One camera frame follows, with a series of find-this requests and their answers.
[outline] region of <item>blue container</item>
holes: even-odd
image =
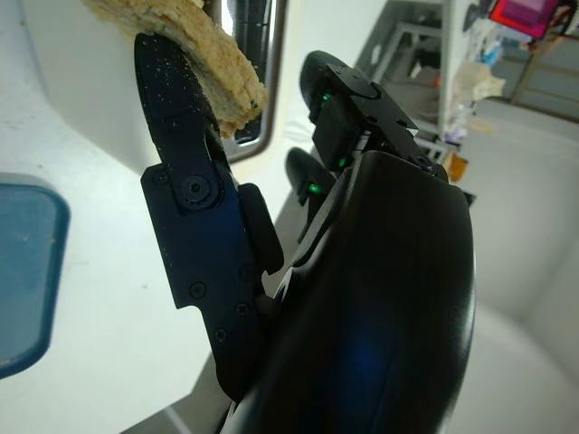
[[[70,218],[42,180],[0,174],[0,379],[48,349]]]

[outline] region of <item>bread crust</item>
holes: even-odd
[[[267,90],[235,40],[192,0],[82,2],[130,37],[159,33],[178,42],[188,54],[223,136],[243,128],[267,104]]]

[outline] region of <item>white wall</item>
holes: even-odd
[[[579,237],[561,260],[527,325],[579,384]]]
[[[486,100],[493,137],[471,133],[460,186],[471,208],[479,300],[515,318],[535,304],[579,222],[579,125]]]
[[[477,309],[449,434],[572,434],[579,389],[518,323]]]

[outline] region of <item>shelving unit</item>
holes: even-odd
[[[378,61],[370,62],[370,65],[367,61],[365,62],[366,72],[369,72],[374,81],[381,82],[389,92],[392,92],[394,99],[397,99],[411,112],[414,120],[421,121],[428,130],[436,130],[439,137],[444,137],[445,133],[451,130],[454,116],[453,82],[460,66],[463,61],[472,61],[476,58],[484,43],[485,35],[496,28],[496,25],[491,21],[478,19],[469,30],[464,32],[465,17],[471,5],[473,5],[471,0],[430,0],[426,2],[396,0],[389,2],[387,8],[390,11],[384,11],[378,23],[384,23],[386,26],[390,24],[391,30],[388,32],[384,29],[375,29],[374,39],[371,36],[368,41],[369,44],[381,46],[382,50]],[[416,24],[415,17],[420,15],[421,11],[437,11],[441,18],[441,27],[434,28]],[[396,17],[395,21],[390,18],[392,16]],[[433,93],[436,93],[434,98],[438,99],[437,114],[432,118],[420,118],[420,116],[412,114],[413,111],[416,111],[413,110],[416,104],[419,103],[418,94],[420,91],[410,89],[407,86],[411,84],[410,82],[392,83],[384,78],[391,67],[391,62],[400,55],[400,45],[407,34],[412,36],[413,42],[418,41],[423,36],[441,38],[441,85],[436,90],[424,90],[425,100],[430,98]]]

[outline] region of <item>white countertop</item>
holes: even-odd
[[[305,54],[354,63],[385,1],[354,13],[347,0],[290,3],[301,36],[285,52],[282,85],[294,97],[282,101],[273,145],[233,169],[260,186],[273,218],[290,191],[287,150],[311,147],[297,85]],[[52,109],[18,0],[2,5],[0,64],[0,172],[39,176],[71,207],[52,344],[0,381],[0,432],[117,433],[191,391],[209,352],[203,321],[175,310],[138,175]]]

